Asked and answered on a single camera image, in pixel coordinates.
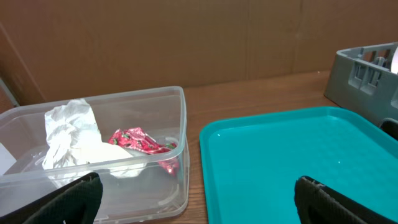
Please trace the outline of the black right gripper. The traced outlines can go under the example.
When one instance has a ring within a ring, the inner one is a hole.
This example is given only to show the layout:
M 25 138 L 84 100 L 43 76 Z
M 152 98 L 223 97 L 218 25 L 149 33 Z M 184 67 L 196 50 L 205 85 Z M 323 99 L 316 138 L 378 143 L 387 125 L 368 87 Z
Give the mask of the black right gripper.
M 384 118 L 380 122 L 379 128 L 395 140 L 398 140 L 398 121 L 396 119 Z

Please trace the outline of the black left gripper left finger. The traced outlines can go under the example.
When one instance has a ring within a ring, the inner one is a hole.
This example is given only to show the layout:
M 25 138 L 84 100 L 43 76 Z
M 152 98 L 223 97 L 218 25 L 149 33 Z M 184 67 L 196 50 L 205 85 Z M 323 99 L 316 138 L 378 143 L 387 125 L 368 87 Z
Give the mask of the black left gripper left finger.
M 103 184 L 90 172 L 73 182 L 1 217 L 1 223 L 91 224 L 101 205 Z

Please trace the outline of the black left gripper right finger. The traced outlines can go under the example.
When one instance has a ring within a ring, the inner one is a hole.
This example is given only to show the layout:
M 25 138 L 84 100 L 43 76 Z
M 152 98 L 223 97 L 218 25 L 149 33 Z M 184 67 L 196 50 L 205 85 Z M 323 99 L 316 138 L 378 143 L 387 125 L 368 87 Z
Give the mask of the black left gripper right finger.
M 295 182 L 294 202 L 301 224 L 395 224 L 309 176 Z

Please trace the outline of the white napkin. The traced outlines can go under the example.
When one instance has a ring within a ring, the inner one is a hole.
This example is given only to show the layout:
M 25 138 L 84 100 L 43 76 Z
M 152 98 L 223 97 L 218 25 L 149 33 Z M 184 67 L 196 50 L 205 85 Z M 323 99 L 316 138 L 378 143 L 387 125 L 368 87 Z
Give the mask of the white napkin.
M 94 112 L 83 98 L 54 107 L 44 118 L 49 146 L 42 162 L 45 170 L 144 155 L 103 142 Z

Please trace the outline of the red snack wrapper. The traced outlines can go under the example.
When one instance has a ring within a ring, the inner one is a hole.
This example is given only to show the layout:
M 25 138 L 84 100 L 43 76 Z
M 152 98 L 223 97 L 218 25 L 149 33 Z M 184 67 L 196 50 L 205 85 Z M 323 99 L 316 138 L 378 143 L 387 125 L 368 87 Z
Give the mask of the red snack wrapper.
M 178 141 L 175 138 L 166 137 L 165 143 L 162 144 L 140 127 L 117 129 L 108 139 L 108 143 L 151 156 L 173 151 L 178 146 Z M 157 161 L 157 164 L 172 176 L 176 176 L 181 169 L 180 161 L 177 157 Z

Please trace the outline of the white round plate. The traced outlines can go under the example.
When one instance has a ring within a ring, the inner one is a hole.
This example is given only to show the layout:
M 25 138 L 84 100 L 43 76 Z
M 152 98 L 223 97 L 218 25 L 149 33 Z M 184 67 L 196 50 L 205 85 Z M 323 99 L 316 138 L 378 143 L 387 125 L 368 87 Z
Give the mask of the white round plate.
M 395 49 L 391 59 L 391 73 L 398 74 L 398 47 Z

